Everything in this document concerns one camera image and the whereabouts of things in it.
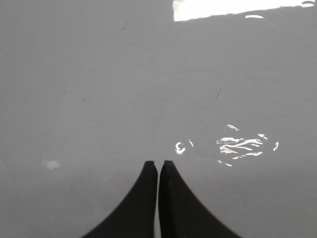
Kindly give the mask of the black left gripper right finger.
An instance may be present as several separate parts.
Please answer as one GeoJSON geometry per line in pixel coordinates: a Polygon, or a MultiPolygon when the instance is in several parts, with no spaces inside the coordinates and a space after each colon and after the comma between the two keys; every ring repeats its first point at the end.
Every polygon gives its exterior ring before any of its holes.
{"type": "Polygon", "coordinates": [[[158,214],[162,238],[237,238],[193,194],[172,161],[160,173],[158,214]]]}

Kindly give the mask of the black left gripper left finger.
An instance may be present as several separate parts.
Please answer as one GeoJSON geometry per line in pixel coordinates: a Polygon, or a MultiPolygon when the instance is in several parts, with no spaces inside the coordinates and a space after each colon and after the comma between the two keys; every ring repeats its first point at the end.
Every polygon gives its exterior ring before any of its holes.
{"type": "Polygon", "coordinates": [[[146,161],[141,173],[113,212],[88,232],[86,238],[153,238],[158,172],[146,161]]]}

